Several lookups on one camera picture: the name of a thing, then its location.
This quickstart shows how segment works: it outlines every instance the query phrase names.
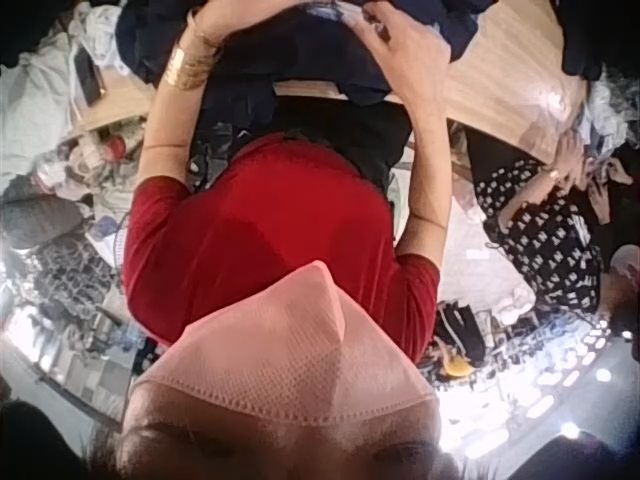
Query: gold bracelet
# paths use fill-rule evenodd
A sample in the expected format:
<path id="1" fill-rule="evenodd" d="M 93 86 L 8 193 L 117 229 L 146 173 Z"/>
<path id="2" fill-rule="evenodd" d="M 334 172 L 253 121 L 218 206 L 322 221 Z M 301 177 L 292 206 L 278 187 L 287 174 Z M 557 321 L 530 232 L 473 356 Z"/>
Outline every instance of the gold bracelet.
<path id="1" fill-rule="evenodd" d="M 217 51 L 207 56 L 189 55 L 176 44 L 164 71 L 164 78 L 169 85 L 180 90 L 193 90 L 207 81 L 218 58 Z"/>
<path id="2" fill-rule="evenodd" d="M 202 43 L 204 43 L 207 47 L 212 49 L 218 49 L 220 48 L 220 43 L 214 42 L 209 37 L 207 37 L 204 34 L 204 32 L 200 30 L 200 27 L 198 27 L 198 24 L 196 23 L 196 19 L 193 18 L 194 12 L 197 13 L 200 10 L 200 8 L 201 7 L 194 7 L 191 10 L 189 10 L 189 13 L 187 14 L 187 25 L 193 28 L 193 31 L 196 34 L 196 37 L 202 40 Z"/>

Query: smartphone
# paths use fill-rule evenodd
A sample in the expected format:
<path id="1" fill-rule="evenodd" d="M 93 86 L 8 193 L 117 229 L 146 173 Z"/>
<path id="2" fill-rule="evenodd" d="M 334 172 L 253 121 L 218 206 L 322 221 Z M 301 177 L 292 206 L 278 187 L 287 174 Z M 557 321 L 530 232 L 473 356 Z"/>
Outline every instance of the smartphone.
<path id="1" fill-rule="evenodd" d="M 76 75 L 80 82 L 82 94 L 88 106 L 94 105 L 105 94 L 104 83 L 100 70 L 93 63 L 93 59 L 89 52 L 84 48 L 80 48 L 76 53 L 73 63 L 76 67 Z"/>

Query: red sleeve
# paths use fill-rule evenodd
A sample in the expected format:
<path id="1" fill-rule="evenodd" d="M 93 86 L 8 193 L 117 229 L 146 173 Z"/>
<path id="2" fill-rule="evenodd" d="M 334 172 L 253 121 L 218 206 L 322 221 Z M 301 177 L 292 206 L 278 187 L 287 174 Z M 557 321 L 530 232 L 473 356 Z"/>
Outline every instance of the red sleeve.
<path id="1" fill-rule="evenodd" d="M 190 192 L 170 177 L 152 177 L 135 191 L 124 250 L 123 282 L 127 304 L 133 317 L 163 342 L 175 339 L 173 330 L 181 326 L 159 325 L 156 305 L 158 279 L 170 278 L 161 272 L 162 244 L 167 224 L 175 208 Z"/>
<path id="2" fill-rule="evenodd" d="M 431 260 L 415 254 L 396 258 L 380 326 L 414 363 L 433 338 L 439 282 Z"/>

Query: black pants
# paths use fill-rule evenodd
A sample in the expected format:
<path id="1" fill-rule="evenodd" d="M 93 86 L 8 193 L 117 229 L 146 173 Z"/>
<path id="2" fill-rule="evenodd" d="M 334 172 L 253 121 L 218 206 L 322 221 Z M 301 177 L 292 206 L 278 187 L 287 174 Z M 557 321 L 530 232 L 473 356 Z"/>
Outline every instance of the black pants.
<path id="1" fill-rule="evenodd" d="M 404 152 L 411 121 L 404 106 L 389 102 L 358 106 L 349 101 L 280 97 L 273 121 L 256 125 L 234 142 L 231 156 L 247 143 L 274 132 L 299 134 L 329 146 L 386 194 L 389 172 Z"/>

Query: navy blue clothing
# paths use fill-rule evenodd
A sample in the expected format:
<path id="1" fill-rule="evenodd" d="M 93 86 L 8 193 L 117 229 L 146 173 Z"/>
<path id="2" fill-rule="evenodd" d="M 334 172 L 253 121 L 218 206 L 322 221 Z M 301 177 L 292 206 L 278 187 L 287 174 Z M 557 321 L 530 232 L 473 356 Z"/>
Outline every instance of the navy blue clothing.
<path id="1" fill-rule="evenodd" d="M 438 24 L 451 45 L 451 58 L 462 56 L 478 30 L 476 16 L 495 0 L 394 0 L 420 22 Z M 116 28 L 123 61 L 147 83 L 157 84 L 173 44 L 186 26 L 190 8 L 203 0 L 130 0 Z M 363 5 L 363 0 L 351 3 Z M 271 121 L 280 80 L 336 82 L 358 105 L 384 99 L 389 85 L 371 54 L 341 23 L 290 9 L 232 36 L 212 73 L 200 122 L 228 122 L 248 128 Z"/>

